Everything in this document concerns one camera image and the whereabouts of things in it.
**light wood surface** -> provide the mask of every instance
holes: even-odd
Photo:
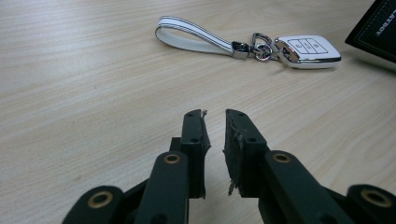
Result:
[[[344,43],[372,3],[2,1],[0,223],[61,223],[89,189],[130,189],[198,108],[208,110],[212,148],[190,223],[262,223],[256,199],[227,196],[227,108],[247,113],[271,149],[293,153],[323,186],[395,194],[396,65]],[[231,41],[322,35],[343,59],[306,71],[173,49],[154,35],[164,15]]]

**wooden table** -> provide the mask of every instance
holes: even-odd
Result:
[[[0,222],[61,223],[87,190],[140,183],[199,108],[212,148],[190,223],[262,223],[256,199],[227,196],[227,108],[247,113],[271,149],[293,153],[323,186],[395,194],[396,65],[344,43],[372,3],[2,1]],[[308,71],[174,49],[154,35],[163,15],[228,40],[322,35],[343,59]]]

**car key fob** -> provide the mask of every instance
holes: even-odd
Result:
[[[292,68],[330,68],[341,61],[340,53],[319,35],[281,36],[275,39],[272,48]]]

